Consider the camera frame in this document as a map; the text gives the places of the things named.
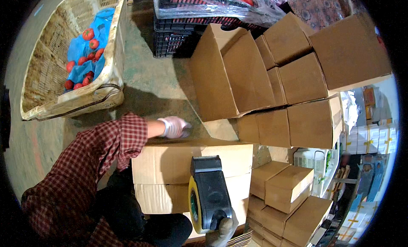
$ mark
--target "plaid sleeve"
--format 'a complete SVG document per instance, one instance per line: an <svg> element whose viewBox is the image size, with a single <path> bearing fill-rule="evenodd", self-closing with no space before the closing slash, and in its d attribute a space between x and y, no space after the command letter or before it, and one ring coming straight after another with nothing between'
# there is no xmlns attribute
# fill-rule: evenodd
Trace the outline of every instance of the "plaid sleeve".
<svg viewBox="0 0 408 247"><path fill-rule="evenodd" d="M33 229L44 239L89 236L93 222L86 213L99 179L116 159L119 170L126 168L146 141L146 122L134 114L78 133L44 180L23 194L22 209Z"/></svg>

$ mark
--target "red tomato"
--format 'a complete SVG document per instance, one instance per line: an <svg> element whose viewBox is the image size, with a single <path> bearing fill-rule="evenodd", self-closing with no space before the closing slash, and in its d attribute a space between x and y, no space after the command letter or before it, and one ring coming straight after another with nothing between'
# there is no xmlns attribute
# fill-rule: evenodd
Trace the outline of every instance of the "red tomato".
<svg viewBox="0 0 408 247"><path fill-rule="evenodd" d="M88 60L94 59L94 58L95 58L95 54L96 54L96 52L91 52L91 53L89 53L89 55L87 56Z"/></svg>
<svg viewBox="0 0 408 247"><path fill-rule="evenodd" d="M83 65L86 61L88 61L88 59L82 56L78 59L78 65Z"/></svg>
<svg viewBox="0 0 408 247"><path fill-rule="evenodd" d="M84 85L82 85L82 83L77 83L77 84L75 84L75 86L74 86L74 90L75 89L79 89L80 87L83 87Z"/></svg>
<svg viewBox="0 0 408 247"><path fill-rule="evenodd" d="M105 51L104 48L101 48L101 49L99 49L98 51L96 51L95 59L96 59L96 60L99 60L99 59L101 58L101 56L102 56L102 54L103 54L104 51Z"/></svg>
<svg viewBox="0 0 408 247"><path fill-rule="evenodd" d="M74 82L72 82L71 80L67 80L64 86L66 89L72 89L74 87Z"/></svg>
<svg viewBox="0 0 408 247"><path fill-rule="evenodd" d="M252 0L244 0L247 4L254 6L254 2Z"/></svg>
<svg viewBox="0 0 408 247"><path fill-rule="evenodd" d="M67 72L71 72L72 68L75 66L75 61L70 61L67 64Z"/></svg>
<svg viewBox="0 0 408 247"><path fill-rule="evenodd" d="M99 46L99 41L98 40L96 40L96 39L92 39L90 42L89 42L89 47L91 48L91 49L96 49L97 47Z"/></svg>
<svg viewBox="0 0 408 247"><path fill-rule="evenodd" d="M87 72L86 74L85 74L85 77L90 77L91 79L93 79L93 77L94 77L94 72L93 71L89 71L89 72Z"/></svg>
<svg viewBox="0 0 408 247"><path fill-rule="evenodd" d="M92 40L94 36L95 34L92 28L88 28L82 33L82 38L84 38L84 40Z"/></svg>
<svg viewBox="0 0 408 247"><path fill-rule="evenodd" d="M84 78L84 81L82 81L82 85L83 85L83 86L87 86L87 85L89 85L91 82L92 82L92 79L91 79L89 76L87 76L87 77Z"/></svg>

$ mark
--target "disposable plastic glove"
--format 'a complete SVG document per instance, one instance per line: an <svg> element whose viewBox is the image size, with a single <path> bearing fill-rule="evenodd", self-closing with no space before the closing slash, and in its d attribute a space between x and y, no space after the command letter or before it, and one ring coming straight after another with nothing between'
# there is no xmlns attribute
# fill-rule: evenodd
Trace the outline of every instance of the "disposable plastic glove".
<svg viewBox="0 0 408 247"><path fill-rule="evenodd" d="M205 245L209 247L224 247L237 230L237 227L237 216L235 211L232 210L232 219L222 219L218 230L205 234Z"/></svg>
<svg viewBox="0 0 408 247"><path fill-rule="evenodd" d="M164 122L166 130L161 135L162 137L167 137L170 139L174 138L185 138L190 135L187 129L191 128L191 124L186 122L184 119L170 116L165 118L158 118L158 121Z"/></svg>

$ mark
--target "tomato crate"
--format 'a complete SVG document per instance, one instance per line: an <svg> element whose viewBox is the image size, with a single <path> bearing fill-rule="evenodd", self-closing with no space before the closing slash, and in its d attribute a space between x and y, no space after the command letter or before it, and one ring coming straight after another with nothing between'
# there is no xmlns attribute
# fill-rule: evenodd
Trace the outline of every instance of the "tomato crate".
<svg viewBox="0 0 408 247"><path fill-rule="evenodd" d="M153 16L156 31L204 31L210 23L221 24L223 30L232 30L243 25L242 21L233 17L205 17L205 18L168 18L158 19Z"/></svg>
<svg viewBox="0 0 408 247"><path fill-rule="evenodd" d="M233 5L248 8L249 5L239 0L157 0L160 9L171 9L190 5Z"/></svg>
<svg viewBox="0 0 408 247"><path fill-rule="evenodd" d="M115 8L115 12L103 54L105 66L91 84L64 94L71 39L88 29L95 14L106 8ZM23 120L74 117L120 105L125 99L125 30L126 0L63 0L43 27L30 56L20 100Z"/></svg>
<svg viewBox="0 0 408 247"><path fill-rule="evenodd" d="M190 58L196 49L201 35L202 33L196 31L154 31L153 55L155 58L168 56Z"/></svg>

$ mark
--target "concrete floor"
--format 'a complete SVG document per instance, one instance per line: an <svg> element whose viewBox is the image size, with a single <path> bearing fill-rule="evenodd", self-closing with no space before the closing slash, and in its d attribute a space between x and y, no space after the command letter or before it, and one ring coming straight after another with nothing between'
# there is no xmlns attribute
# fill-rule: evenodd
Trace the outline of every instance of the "concrete floor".
<svg viewBox="0 0 408 247"><path fill-rule="evenodd" d="M36 39L62 0L42 0L22 27L10 55L5 76L11 100L10 148L4 156L8 177L18 199L50 171L61 151L86 128L132 111L149 119L176 115L193 125L190 138L237 140L233 121L201 122L188 59L155 59L149 45L153 36L152 1L127 7L125 102L119 107L76 118L21 121L20 94L24 73ZM285 148L254 145L253 167L270 160L288 161Z"/></svg>

